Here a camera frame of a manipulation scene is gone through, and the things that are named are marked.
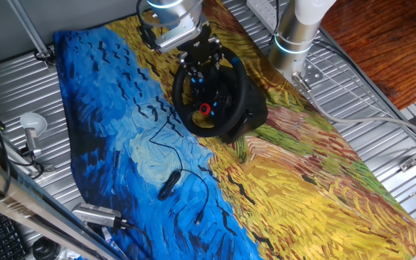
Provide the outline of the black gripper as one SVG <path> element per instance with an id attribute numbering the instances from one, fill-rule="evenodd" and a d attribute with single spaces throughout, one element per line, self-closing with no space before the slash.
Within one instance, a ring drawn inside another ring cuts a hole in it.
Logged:
<path id="1" fill-rule="evenodd" d="M 179 64 L 186 70 L 186 74 L 196 82 L 202 82 L 204 75 L 201 71 L 203 63 L 210 61 L 216 70 L 220 69 L 223 59 L 220 39 L 212 34 L 212 28 L 204 25 L 201 32 L 194 39 L 177 47 Z"/>

